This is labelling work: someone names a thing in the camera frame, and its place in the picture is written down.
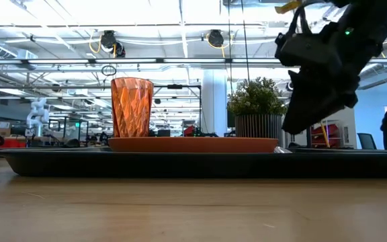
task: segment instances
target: pillar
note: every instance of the pillar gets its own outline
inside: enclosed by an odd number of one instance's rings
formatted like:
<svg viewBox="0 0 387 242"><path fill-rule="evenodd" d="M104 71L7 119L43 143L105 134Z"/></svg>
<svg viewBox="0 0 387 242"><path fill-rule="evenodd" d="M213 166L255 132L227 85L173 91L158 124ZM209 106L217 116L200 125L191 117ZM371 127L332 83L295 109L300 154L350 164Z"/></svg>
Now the pillar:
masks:
<svg viewBox="0 0 387 242"><path fill-rule="evenodd" d="M226 132L226 71L204 70L202 78L202 132Z"/></svg>

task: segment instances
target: white robot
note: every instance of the white robot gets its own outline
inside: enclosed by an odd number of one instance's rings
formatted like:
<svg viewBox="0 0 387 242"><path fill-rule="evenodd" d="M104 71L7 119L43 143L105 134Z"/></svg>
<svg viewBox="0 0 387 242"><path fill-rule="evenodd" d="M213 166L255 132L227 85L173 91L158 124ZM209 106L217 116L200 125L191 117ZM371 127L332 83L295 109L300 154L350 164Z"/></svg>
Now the white robot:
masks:
<svg viewBox="0 0 387 242"><path fill-rule="evenodd" d="M48 123L49 113L44 109L47 99L45 97L35 98L31 103L31 112L26 118L28 129L25 131L26 137L42 136L43 123Z"/></svg>

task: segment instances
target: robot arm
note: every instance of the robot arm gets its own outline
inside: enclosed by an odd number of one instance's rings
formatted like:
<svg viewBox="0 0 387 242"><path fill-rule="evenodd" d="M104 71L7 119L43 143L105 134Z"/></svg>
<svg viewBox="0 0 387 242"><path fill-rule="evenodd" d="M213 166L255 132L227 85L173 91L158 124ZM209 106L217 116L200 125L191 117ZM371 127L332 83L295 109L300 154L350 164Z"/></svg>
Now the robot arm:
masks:
<svg viewBox="0 0 387 242"><path fill-rule="evenodd" d="M300 66L299 73L289 72L294 91L283 129L291 134L345 106L353 108L358 75L373 56L382 52L387 38L387 0L328 0L337 7L349 5L340 20L329 23L319 34L305 28L296 34L304 7L318 2L323 1L305 1L296 10L288 33L280 34L275 41L275 57L284 66Z"/></svg>

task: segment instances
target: plant pot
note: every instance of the plant pot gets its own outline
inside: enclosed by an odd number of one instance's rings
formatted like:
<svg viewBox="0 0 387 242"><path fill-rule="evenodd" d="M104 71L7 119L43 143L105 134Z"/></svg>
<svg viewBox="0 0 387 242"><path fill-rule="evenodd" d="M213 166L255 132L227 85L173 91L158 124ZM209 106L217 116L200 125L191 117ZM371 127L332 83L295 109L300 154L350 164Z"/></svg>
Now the plant pot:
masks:
<svg viewBox="0 0 387 242"><path fill-rule="evenodd" d="M282 117L269 114L249 114L235 117L237 137L276 138L282 143Z"/></svg>
<svg viewBox="0 0 387 242"><path fill-rule="evenodd" d="M112 80L114 137L148 136L153 83L139 78Z"/></svg>

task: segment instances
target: office chair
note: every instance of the office chair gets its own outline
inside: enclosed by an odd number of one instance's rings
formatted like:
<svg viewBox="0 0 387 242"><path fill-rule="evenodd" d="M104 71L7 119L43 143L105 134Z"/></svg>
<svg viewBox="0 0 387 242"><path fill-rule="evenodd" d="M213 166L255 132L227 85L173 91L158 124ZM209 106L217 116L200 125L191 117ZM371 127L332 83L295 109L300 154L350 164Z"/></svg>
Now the office chair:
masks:
<svg viewBox="0 0 387 242"><path fill-rule="evenodd" d="M358 133L359 141L361 141L362 149L377 149L371 134Z"/></svg>

